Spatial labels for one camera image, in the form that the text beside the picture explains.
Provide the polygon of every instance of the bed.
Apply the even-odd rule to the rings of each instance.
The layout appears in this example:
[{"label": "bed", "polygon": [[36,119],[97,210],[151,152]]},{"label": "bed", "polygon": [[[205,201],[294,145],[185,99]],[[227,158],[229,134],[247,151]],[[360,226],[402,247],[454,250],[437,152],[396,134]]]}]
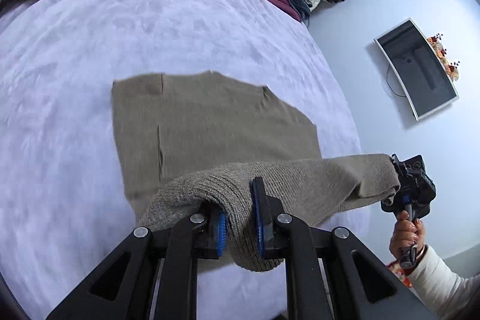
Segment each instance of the bed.
[{"label": "bed", "polygon": [[[324,157],[360,152],[344,95],[305,25],[266,0],[39,0],[0,18],[0,271],[42,320],[135,228],[123,194],[113,80],[205,70],[268,85],[316,125]],[[368,208],[323,227],[368,230]],[[198,278],[197,318],[270,320],[284,268]]]}]

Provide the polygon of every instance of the wall-mounted television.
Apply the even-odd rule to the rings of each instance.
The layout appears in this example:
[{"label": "wall-mounted television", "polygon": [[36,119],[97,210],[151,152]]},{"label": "wall-mounted television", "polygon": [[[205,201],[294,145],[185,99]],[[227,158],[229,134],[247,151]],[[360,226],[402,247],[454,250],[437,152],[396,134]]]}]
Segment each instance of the wall-mounted television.
[{"label": "wall-mounted television", "polygon": [[440,59],[412,19],[375,42],[397,75],[417,121],[458,99]]}]

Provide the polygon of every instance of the white sleeve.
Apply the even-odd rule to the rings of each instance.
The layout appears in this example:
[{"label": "white sleeve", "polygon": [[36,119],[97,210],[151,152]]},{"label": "white sleeve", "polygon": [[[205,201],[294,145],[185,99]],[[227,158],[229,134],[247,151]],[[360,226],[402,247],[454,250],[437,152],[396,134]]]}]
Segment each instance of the white sleeve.
[{"label": "white sleeve", "polygon": [[456,275],[430,246],[409,280],[423,303],[441,319],[460,311],[480,286],[480,275]]}]

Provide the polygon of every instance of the white television frame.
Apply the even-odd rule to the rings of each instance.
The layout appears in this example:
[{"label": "white television frame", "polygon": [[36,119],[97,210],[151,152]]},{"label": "white television frame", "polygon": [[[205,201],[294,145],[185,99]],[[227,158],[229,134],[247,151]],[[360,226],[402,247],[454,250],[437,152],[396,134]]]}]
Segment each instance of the white television frame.
[{"label": "white television frame", "polygon": [[440,59],[437,57],[437,54],[435,53],[435,50],[431,47],[430,43],[427,41],[426,36],[422,33],[422,31],[419,29],[419,27],[417,26],[417,24],[416,24],[414,21],[412,21],[411,18],[406,19],[406,20],[403,21],[402,23],[399,23],[397,26],[391,28],[391,29],[388,30],[387,32],[385,32],[385,33],[383,33],[382,35],[378,36],[377,38],[375,38],[375,42],[376,42],[377,45],[380,47],[380,50],[383,52],[383,54],[385,55],[385,57],[387,57],[387,60],[388,60],[388,62],[389,62],[389,64],[390,64],[390,67],[393,69],[393,72],[395,73],[395,75],[397,75],[397,79],[398,79],[400,85],[402,86],[403,91],[405,92],[405,96],[406,96],[406,98],[409,100],[410,106],[411,106],[411,108],[412,108],[412,110],[413,110],[413,115],[415,116],[415,119],[416,119],[417,121],[419,121],[420,119],[423,119],[423,118],[429,116],[430,114],[433,114],[433,113],[435,113],[436,111],[443,109],[445,106],[449,105],[450,103],[455,102],[455,101],[459,98],[459,96],[458,96],[457,89],[455,88],[455,85],[453,84],[452,79],[447,75],[448,81],[449,81],[450,84],[452,85],[452,88],[453,88],[453,90],[454,90],[454,92],[455,92],[455,96],[454,96],[452,99],[447,100],[447,102],[442,103],[440,106],[436,107],[435,109],[432,109],[432,110],[430,110],[430,111],[422,114],[421,116],[418,116],[417,111],[415,110],[415,106],[414,106],[413,103],[412,103],[412,99],[410,98],[409,92],[408,92],[407,89],[405,88],[405,85],[404,85],[404,83],[403,83],[403,81],[402,81],[402,78],[401,78],[400,75],[398,74],[397,69],[395,68],[395,66],[394,66],[393,63],[392,63],[392,60],[390,60],[390,58],[388,57],[387,53],[384,51],[382,45],[380,45],[380,42],[378,42],[378,40],[379,40],[380,38],[382,38],[383,36],[387,35],[387,34],[390,33],[391,31],[393,31],[393,30],[397,29],[398,27],[400,27],[402,24],[404,24],[404,23],[406,23],[406,22],[409,22],[409,21],[412,22],[412,24],[415,26],[415,28],[418,30],[418,32],[421,34],[421,36],[425,39],[425,42],[427,43],[428,47],[429,47],[429,48],[431,49],[431,51],[434,53],[435,58],[438,60],[438,62],[440,63],[440,65],[442,65],[442,68],[443,68],[443,64],[440,62]]}]

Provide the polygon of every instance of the human hand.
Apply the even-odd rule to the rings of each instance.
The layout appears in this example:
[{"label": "human hand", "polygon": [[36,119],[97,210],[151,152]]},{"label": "human hand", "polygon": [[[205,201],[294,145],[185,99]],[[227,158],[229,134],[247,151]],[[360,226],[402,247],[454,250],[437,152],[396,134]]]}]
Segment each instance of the human hand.
[{"label": "human hand", "polygon": [[407,220],[409,214],[403,210],[397,215],[397,223],[390,239],[390,252],[395,259],[400,260],[402,250],[411,247],[417,242],[417,253],[420,252],[425,245],[425,226],[419,219],[414,222]]}]

